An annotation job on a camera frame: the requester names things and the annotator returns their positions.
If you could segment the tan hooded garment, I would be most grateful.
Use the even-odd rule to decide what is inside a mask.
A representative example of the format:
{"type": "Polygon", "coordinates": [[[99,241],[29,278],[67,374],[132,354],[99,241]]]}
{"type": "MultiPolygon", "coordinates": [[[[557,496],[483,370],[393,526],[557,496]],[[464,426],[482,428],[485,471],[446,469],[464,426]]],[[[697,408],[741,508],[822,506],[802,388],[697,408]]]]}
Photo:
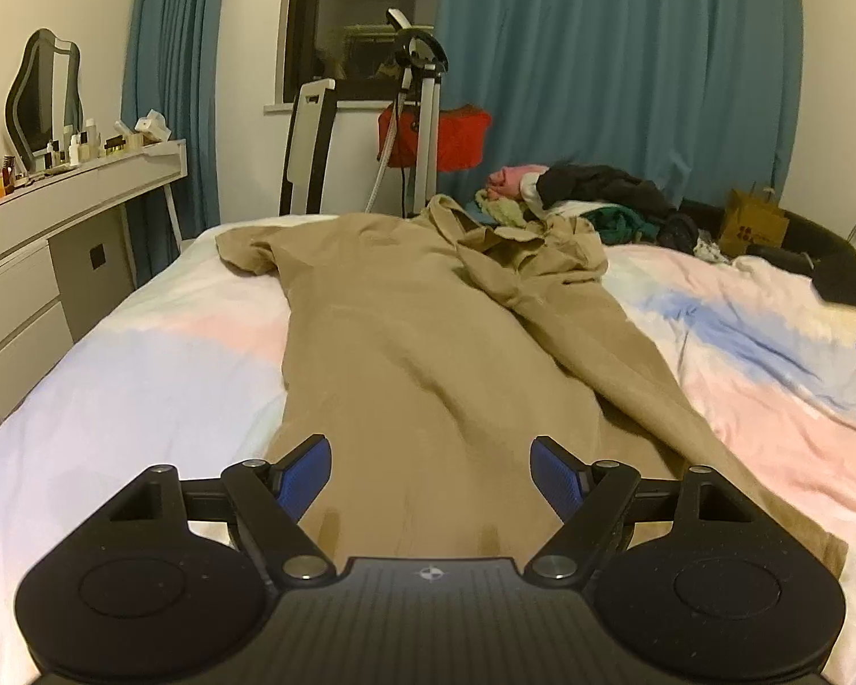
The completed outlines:
{"type": "Polygon", "coordinates": [[[354,213],[219,235],[228,269],[289,302],[287,402],[272,450],[328,438],[334,469],[304,521],[335,560],[530,560],[554,512],[539,436],[656,478],[711,465],[830,571],[847,547],[764,487],[683,394],[603,286],[581,220],[495,231],[439,196],[414,220],[354,213]]]}

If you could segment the pile of mixed clothes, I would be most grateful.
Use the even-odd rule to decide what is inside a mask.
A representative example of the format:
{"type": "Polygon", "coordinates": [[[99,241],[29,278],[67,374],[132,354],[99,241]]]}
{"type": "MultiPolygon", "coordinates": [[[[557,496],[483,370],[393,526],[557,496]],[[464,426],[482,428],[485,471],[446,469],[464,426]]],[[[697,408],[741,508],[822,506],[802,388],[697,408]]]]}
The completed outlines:
{"type": "Polygon", "coordinates": [[[611,166],[502,167],[474,194],[485,221],[528,229],[550,218],[586,220],[606,246],[655,244],[711,264],[728,264],[710,232],[656,184],[611,166]]]}

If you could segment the brown paper bag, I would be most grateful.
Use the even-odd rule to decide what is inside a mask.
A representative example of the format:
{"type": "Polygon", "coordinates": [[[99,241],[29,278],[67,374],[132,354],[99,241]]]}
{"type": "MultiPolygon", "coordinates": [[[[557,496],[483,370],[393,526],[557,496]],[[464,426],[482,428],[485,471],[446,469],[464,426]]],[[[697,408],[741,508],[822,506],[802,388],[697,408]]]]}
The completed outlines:
{"type": "Polygon", "coordinates": [[[787,229],[789,218],[771,187],[753,186],[748,192],[733,189],[726,199],[717,244],[727,257],[739,257],[752,244],[780,248],[787,229]]]}

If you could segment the large blue curtain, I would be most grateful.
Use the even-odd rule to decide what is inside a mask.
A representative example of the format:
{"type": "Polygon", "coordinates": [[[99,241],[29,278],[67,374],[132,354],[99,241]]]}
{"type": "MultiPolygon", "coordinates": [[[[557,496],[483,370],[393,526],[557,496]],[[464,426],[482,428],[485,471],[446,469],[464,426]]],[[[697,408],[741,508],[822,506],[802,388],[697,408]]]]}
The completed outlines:
{"type": "Polygon", "coordinates": [[[490,115],[470,201],[498,168],[600,164],[672,201],[781,189],[795,144],[801,0],[439,0],[447,107],[490,115]]]}

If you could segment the white dressing table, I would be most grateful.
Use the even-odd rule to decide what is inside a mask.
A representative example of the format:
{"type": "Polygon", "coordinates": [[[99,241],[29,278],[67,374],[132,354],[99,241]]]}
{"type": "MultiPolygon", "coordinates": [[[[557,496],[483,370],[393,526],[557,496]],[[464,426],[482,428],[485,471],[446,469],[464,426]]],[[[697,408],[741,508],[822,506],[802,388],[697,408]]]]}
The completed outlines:
{"type": "Polygon", "coordinates": [[[187,142],[167,141],[49,176],[0,200],[0,424],[84,334],[137,288],[124,205],[173,184],[187,142]]]}

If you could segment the black white chair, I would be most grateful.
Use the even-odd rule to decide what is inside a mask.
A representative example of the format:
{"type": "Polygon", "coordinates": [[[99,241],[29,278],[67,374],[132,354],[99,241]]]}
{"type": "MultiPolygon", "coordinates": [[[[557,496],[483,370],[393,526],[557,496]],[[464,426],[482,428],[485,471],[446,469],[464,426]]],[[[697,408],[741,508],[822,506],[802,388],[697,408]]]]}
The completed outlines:
{"type": "Polygon", "coordinates": [[[281,215],[321,212],[337,85],[321,79],[301,85],[293,102],[280,193],[281,215]]]}

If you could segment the red fabric bag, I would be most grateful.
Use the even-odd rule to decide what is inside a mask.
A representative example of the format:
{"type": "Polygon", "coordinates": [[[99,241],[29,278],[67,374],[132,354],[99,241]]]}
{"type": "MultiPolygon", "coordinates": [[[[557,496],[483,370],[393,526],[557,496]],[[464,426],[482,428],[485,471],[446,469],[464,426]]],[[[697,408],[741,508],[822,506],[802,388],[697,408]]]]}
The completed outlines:
{"type": "MultiPolygon", "coordinates": [[[[397,135],[388,166],[409,168],[417,161],[417,131],[419,115],[411,107],[397,119],[397,135]]],[[[460,172],[478,167],[484,156],[485,133],[491,126],[491,116],[482,108],[463,105],[454,110],[442,110],[437,146],[437,170],[441,174],[460,172]]]]}

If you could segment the cosmetic bottles cluster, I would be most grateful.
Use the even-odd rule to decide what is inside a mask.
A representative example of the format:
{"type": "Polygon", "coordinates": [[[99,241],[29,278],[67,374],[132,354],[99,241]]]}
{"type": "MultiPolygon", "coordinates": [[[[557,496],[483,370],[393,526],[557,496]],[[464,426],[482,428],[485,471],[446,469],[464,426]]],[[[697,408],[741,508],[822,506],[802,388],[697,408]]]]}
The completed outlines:
{"type": "Polygon", "coordinates": [[[115,122],[114,127],[117,128],[117,133],[105,138],[93,119],[88,119],[80,131],[65,126],[61,138],[52,139],[41,153],[38,167],[61,172],[66,168],[80,167],[123,152],[130,145],[131,130],[119,120],[115,122]]]}

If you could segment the tissue box on table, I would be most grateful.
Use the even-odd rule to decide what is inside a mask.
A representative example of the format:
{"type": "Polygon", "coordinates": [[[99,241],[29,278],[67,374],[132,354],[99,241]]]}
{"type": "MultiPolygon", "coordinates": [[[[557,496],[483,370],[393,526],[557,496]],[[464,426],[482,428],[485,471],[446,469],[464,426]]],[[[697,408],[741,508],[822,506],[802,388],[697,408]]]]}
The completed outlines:
{"type": "Polygon", "coordinates": [[[168,127],[165,116],[157,110],[150,110],[145,116],[137,119],[134,131],[143,138],[145,144],[167,142],[171,136],[171,128],[168,127]]]}

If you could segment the garment steamer stand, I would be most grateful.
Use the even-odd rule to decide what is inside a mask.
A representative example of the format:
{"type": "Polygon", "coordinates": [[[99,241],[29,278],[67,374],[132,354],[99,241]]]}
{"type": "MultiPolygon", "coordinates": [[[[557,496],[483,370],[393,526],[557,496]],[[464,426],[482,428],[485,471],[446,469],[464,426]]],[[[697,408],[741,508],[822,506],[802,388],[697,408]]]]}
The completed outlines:
{"type": "Polygon", "coordinates": [[[415,159],[409,181],[403,183],[402,198],[403,215],[408,216],[420,212],[437,194],[442,78],[448,71],[448,57],[441,42],[409,22],[402,9],[386,9],[386,21],[395,33],[394,57],[402,74],[391,102],[388,131],[380,141],[377,174],[365,211],[374,211],[391,156],[402,137],[406,101],[413,98],[415,159]]]}

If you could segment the wavy vanity mirror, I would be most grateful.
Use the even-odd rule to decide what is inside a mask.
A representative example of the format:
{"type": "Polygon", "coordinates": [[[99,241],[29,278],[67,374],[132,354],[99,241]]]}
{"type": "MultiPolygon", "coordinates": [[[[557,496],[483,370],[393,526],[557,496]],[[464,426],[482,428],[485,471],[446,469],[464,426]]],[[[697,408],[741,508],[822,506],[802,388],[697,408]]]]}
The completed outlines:
{"type": "Polygon", "coordinates": [[[80,62],[78,45],[54,31],[39,28],[27,39],[4,113],[7,135],[29,174],[52,142],[63,141],[66,128],[84,128],[80,62]]]}

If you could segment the narrow blue curtain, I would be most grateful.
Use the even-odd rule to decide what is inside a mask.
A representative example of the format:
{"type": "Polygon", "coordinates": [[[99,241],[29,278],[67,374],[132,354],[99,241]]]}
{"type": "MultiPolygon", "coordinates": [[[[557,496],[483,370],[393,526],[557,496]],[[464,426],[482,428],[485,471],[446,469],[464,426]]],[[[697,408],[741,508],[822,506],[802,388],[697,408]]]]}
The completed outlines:
{"type": "Polygon", "coordinates": [[[134,0],[124,59],[122,119],[158,111],[187,142],[173,184],[185,238],[221,223],[216,167],[216,65],[222,0],[134,0]]]}

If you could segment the dark window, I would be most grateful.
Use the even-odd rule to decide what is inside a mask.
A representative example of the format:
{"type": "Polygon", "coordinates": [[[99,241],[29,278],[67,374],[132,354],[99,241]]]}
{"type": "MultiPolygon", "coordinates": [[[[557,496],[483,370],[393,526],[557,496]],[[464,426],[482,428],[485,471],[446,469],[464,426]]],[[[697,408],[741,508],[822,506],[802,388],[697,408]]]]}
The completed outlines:
{"type": "Polygon", "coordinates": [[[301,85],[332,79],[346,102],[393,96],[402,74],[394,59],[397,9],[411,25],[431,30],[439,0],[287,0],[280,96],[290,102],[301,85]]]}

